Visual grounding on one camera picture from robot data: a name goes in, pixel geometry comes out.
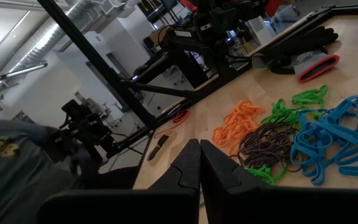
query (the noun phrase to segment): red cable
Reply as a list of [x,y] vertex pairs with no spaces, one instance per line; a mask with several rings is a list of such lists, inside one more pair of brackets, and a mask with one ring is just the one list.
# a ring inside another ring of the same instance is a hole
[[189,110],[183,110],[183,111],[179,111],[172,119],[172,122],[177,123],[176,125],[174,125],[171,128],[165,129],[163,131],[160,131],[157,134],[154,134],[154,138],[156,138],[159,134],[164,133],[165,131],[168,130],[172,130],[176,127],[178,127],[179,125],[181,125],[183,122],[186,121],[186,119],[190,116],[190,111]]

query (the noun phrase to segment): person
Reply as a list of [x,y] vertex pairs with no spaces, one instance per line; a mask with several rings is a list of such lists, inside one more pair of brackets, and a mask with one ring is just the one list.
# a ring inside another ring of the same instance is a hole
[[69,189],[128,189],[137,167],[86,179],[53,165],[43,151],[56,129],[0,120],[0,223],[37,223],[42,202]]

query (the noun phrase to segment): wooden table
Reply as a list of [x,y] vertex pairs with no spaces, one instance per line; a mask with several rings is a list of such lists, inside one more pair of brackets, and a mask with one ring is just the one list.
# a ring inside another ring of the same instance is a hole
[[[324,84],[328,85],[328,94],[324,97],[326,108],[336,107],[348,96],[358,95],[358,16],[336,16],[323,25],[332,27],[339,34],[338,41],[328,47],[329,53],[341,57],[336,68],[304,84],[297,82],[294,75],[276,75],[267,69],[251,69],[245,72],[190,108],[190,117],[175,129],[178,136],[162,154],[158,163],[151,166],[144,161],[134,188],[146,189],[154,183],[189,139],[210,140],[213,129],[223,124],[224,116],[230,113],[239,100],[250,100],[253,104],[264,107],[267,112],[257,118],[261,120],[271,114],[272,103],[278,99],[283,98],[286,106],[292,108],[293,95],[319,88]],[[351,123],[352,121],[345,122],[345,125],[353,125]],[[164,124],[156,132],[170,126],[172,122]],[[153,139],[150,147],[154,147],[156,143],[157,139]],[[221,150],[228,153],[228,148]],[[328,157],[335,155],[337,150],[337,147],[328,150]],[[280,169],[279,165],[274,167],[273,174]],[[287,173],[276,184],[292,187],[358,189],[358,177],[341,175],[338,173],[337,165],[332,164],[326,169],[326,181],[322,186],[314,186],[310,178],[303,176],[301,172]],[[200,209],[200,223],[207,223],[204,208]]]

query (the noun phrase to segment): black metal frame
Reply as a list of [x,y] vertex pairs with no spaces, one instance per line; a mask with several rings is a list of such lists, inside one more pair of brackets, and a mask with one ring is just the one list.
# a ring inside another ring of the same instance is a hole
[[[122,96],[122,99],[129,105],[139,119],[145,124],[143,128],[138,129],[135,133],[131,134],[128,138],[116,144],[118,149],[124,150],[131,144],[134,144],[140,138],[147,134],[150,134],[159,126],[163,125],[167,121],[171,120],[170,112],[172,108],[180,106],[181,109],[187,109],[203,98],[207,97],[212,92],[221,88],[225,84],[231,82],[242,73],[252,68],[250,63],[246,63],[241,69],[237,70],[234,75],[222,75],[219,78],[209,82],[207,85],[202,87],[200,90],[187,91],[187,90],[173,90],[168,88],[162,88],[157,86],[150,86],[138,83],[125,83],[119,78],[118,74],[110,68],[110,66],[103,60],[103,58],[97,53],[94,47],[85,39],[84,35],[75,27],[71,20],[64,14],[64,12],[57,6],[54,1],[51,0],[38,0],[38,2],[44,7],[44,9],[52,16],[52,18],[59,24],[59,26],[66,32],[67,36],[77,45],[82,53],[88,58],[88,60],[94,65],[99,73],[107,80],[107,82],[116,90],[116,92]],[[336,15],[351,15],[358,14],[358,5],[351,6],[323,6],[321,9],[310,14],[306,20],[299,23],[296,27],[286,32],[285,35],[281,35],[273,40],[271,43],[261,47],[257,51],[253,52],[256,54],[264,49],[280,44],[283,41],[288,40],[294,35],[304,34],[322,22],[330,19]],[[217,69],[221,73],[230,73],[226,67]],[[170,110],[161,114],[158,117],[152,116],[142,104],[135,98],[135,96],[127,89],[127,87],[136,87],[140,90],[153,91],[156,93],[163,93],[174,96],[187,97],[178,104],[174,105]],[[113,156],[111,153],[107,153],[107,157]]]

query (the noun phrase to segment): black glove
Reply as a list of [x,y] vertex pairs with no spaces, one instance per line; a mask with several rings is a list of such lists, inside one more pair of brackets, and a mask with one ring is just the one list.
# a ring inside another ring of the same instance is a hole
[[277,74],[297,74],[299,82],[307,82],[337,64],[339,57],[328,55],[324,48],[337,38],[334,29],[318,27],[254,55],[252,64]]

